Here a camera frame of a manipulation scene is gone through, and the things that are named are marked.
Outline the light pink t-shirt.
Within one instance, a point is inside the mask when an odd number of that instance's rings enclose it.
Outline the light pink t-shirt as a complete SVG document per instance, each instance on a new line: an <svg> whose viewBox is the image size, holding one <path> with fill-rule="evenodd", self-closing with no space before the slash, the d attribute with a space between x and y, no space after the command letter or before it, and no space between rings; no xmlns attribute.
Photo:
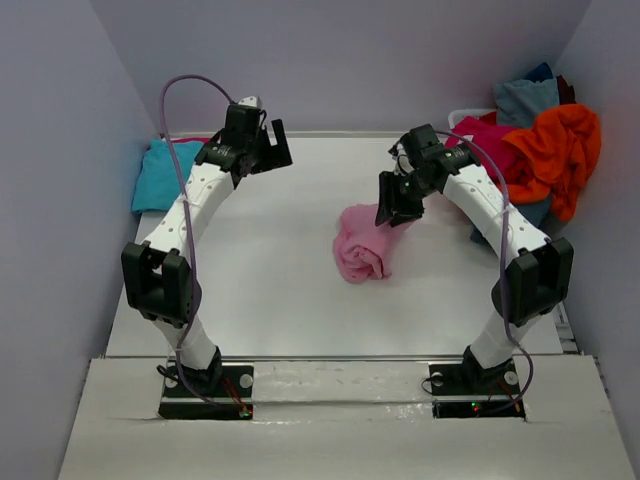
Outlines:
<svg viewBox="0 0 640 480"><path fill-rule="evenodd" d="M357 204L346 208L339 217L333 255L340 275L348 283L389 278L395 247L413 225L377 226L377 210L376 204Z"/></svg>

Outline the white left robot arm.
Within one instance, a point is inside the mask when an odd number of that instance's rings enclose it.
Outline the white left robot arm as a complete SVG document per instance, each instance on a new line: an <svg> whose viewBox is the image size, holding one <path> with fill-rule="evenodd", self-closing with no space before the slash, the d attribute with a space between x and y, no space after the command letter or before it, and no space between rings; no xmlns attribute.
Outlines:
<svg viewBox="0 0 640 480"><path fill-rule="evenodd" d="M202 290L195 247L243 178L292 163L282 121L265 127L265 118L257 96L230 104L224 127L196 155L160 224L121 254L129 306L164 335L176 355L169 373L194 395L215 392L222 376L219 348L197 317Z"/></svg>

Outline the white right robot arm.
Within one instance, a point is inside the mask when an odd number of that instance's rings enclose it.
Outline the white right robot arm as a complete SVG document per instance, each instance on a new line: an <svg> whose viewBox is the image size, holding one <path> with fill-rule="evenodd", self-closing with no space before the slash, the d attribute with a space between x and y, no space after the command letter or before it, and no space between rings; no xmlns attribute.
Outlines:
<svg viewBox="0 0 640 480"><path fill-rule="evenodd" d="M551 239L511 203L504 177L485 150L464 137L447 147L441 135L425 124L391 146L395 167L379 175L375 223L399 227L416 221L424 213L425 198L439 193L496 253L493 311L462 361L436 388L438 394L459 386L465 394L483 395L503 380L529 330L566 298L574 249L564 238Z"/></svg>

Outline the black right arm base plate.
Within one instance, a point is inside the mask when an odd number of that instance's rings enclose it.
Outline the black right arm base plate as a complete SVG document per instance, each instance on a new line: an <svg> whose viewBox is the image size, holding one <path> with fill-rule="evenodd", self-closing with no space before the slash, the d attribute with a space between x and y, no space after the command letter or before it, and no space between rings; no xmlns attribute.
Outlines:
<svg viewBox="0 0 640 480"><path fill-rule="evenodd" d="M476 383L461 363L431 364L421 388L432 398L435 419L526 418L523 401L515 402L520 382L513 360Z"/></svg>

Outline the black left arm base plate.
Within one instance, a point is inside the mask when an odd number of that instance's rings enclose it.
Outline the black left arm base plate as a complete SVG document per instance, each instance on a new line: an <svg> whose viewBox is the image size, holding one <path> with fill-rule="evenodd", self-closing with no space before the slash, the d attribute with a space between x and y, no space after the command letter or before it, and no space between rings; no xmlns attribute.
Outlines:
<svg viewBox="0 0 640 480"><path fill-rule="evenodd" d="M222 376L215 386L191 383L194 395L180 381L175 362L157 365L163 377L158 415L166 420L250 421L253 419L254 366L249 363L222 364Z"/></svg>

